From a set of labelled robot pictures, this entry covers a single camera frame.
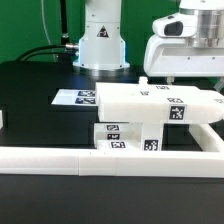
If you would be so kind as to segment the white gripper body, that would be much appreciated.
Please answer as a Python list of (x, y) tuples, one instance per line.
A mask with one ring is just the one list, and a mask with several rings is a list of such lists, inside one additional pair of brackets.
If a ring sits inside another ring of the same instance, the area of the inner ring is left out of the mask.
[(223, 77), (224, 13), (175, 13), (153, 22), (144, 70), (150, 77)]

